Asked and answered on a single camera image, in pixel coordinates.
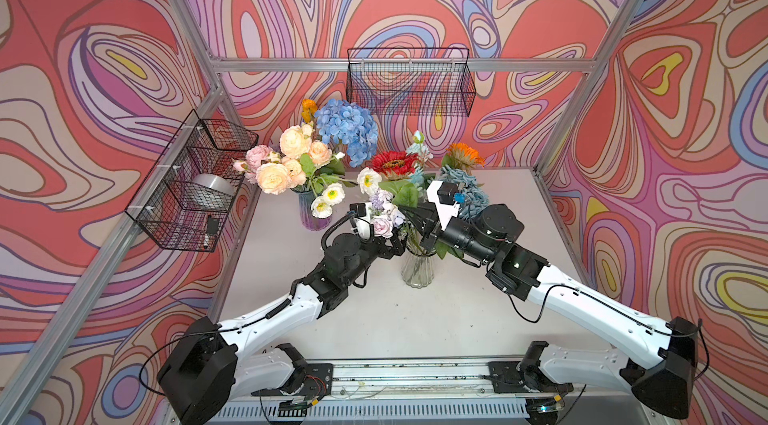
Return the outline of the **lilac white mixed bouquet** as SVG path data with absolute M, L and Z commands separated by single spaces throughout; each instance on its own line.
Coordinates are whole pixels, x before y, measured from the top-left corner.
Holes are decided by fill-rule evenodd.
M 394 194 L 388 190 L 376 190 L 365 206 L 366 213 L 362 218 L 365 238 L 393 238 L 406 224 L 404 213 L 394 204 Z

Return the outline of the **clear ribbed glass vase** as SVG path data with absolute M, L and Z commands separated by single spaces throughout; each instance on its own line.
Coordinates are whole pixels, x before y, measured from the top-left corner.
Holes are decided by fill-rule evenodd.
M 421 245 L 421 235 L 410 229 L 405 239 L 405 262 L 401 267 L 401 278 L 410 287 L 421 289 L 429 286 L 434 279 L 434 248 Z

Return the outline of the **teal white bouquet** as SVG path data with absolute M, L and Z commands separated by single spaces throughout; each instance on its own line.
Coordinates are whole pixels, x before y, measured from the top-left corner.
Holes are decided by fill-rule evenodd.
M 459 186 L 460 193 L 456 195 L 456 199 L 460 203 L 460 211 L 456 218 L 471 223 L 490 205 L 487 193 L 482 190 L 482 184 L 471 172 L 441 166 L 434 180 L 452 182 Z

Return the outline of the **pale blue rose stem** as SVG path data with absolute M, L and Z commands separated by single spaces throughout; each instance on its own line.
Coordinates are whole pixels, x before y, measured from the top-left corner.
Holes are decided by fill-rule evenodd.
M 421 131 L 416 130 L 413 133 L 411 144 L 406 149 L 406 153 L 416 156 L 414 171 L 411 173 L 409 180 L 417 188 L 422 188 L 425 183 L 426 165 L 434 155 L 426 143 L 425 135 Z

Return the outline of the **white yellow-centred poppy stem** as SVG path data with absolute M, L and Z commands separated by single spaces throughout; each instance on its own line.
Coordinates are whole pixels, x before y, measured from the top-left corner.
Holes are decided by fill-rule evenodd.
M 372 195 L 380 188 L 382 176 L 373 168 L 362 169 L 354 179 L 332 173 L 322 173 L 310 180 L 310 189 L 314 198 L 310 204 L 310 213 L 314 218 L 330 218 L 334 209 L 347 196 L 347 190 L 358 188 L 364 195 Z

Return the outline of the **orange gerbera flower stem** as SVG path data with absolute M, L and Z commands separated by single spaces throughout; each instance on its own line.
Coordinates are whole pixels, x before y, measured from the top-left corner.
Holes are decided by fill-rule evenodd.
M 441 165 L 470 173 L 476 168 L 483 167 L 485 159 L 473 147 L 465 143 L 453 143 L 442 157 Z

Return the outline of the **peach rose flower stem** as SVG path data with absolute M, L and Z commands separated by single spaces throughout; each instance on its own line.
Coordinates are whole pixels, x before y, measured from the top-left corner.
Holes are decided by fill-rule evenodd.
M 322 173 L 336 174 L 331 166 L 338 165 L 338 156 L 323 142 L 312 140 L 309 151 L 298 160 L 284 156 L 279 161 L 264 163 L 255 173 L 244 175 L 267 194 L 278 195 L 288 190 L 309 192 L 310 180 Z

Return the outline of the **blue hydrangea flower stem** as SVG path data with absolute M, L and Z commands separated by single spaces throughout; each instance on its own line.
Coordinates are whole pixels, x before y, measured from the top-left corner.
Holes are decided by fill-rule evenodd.
M 377 152 L 378 124 L 356 103 L 330 99 L 315 114 L 315 130 L 323 143 L 345 147 L 352 167 L 361 167 Z

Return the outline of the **cream rose flower stem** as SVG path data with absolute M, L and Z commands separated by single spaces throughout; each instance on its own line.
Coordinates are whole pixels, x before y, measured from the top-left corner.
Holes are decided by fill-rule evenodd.
M 286 157 L 298 160 L 309 151 L 313 135 L 311 123 L 294 125 L 282 132 L 279 147 Z

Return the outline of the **orange poppy flower stem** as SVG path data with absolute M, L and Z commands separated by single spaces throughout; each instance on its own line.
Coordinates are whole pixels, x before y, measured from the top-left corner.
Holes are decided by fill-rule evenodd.
M 301 102 L 301 118 L 304 123 L 314 122 L 318 110 L 317 103 L 312 99 L 303 99 Z

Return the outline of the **red sunflower stem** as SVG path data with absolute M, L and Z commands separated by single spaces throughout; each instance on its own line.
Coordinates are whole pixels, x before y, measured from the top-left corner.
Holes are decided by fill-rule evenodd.
M 416 172 L 417 155 L 404 151 L 385 151 L 373 156 L 371 165 L 382 176 L 381 186 L 393 194 L 397 206 L 416 207 L 419 200 L 417 186 L 411 181 Z

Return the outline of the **pink rose flower stem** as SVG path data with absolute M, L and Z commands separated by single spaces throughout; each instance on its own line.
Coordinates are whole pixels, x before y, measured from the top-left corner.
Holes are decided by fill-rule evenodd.
M 276 162 L 281 155 L 267 145 L 256 145 L 245 153 L 244 159 L 234 160 L 232 168 L 240 173 L 255 173 L 264 163 Z

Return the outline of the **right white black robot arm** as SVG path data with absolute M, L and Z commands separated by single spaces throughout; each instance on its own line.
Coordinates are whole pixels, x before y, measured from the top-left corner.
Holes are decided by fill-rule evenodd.
M 444 204 L 423 203 L 405 215 L 425 248 L 445 245 L 511 300 L 553 311 L 609 343 L 605 351 L 569 350 L 532 342 L 518 374 L 531 390 L 555 391 L 573 383 L 622 391 L 671 419 L 690 414 L 701 326 L 636 311 L 581 284 L 546 258 L 518 244 L 524 226 L 504 204 L 486 207 L 472 221 Z

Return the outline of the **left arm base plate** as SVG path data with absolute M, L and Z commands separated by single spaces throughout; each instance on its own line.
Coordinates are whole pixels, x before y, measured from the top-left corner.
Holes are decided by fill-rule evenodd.
M 253 397 L 321 397 L 332 391 L 334 365 L 319 362 L 299 365 L 282 364 L 276 371 L 269 371 L 267 382 L 250 393 Z

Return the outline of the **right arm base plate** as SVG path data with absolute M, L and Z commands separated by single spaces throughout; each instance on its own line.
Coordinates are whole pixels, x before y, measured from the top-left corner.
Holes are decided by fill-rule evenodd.
M 555 383 L 537 366 L 519 361 L 491 361 L 488 363 L 489 380 L 497 394 L 542 393 L 567 395 L 574 390 L 571 383 Z

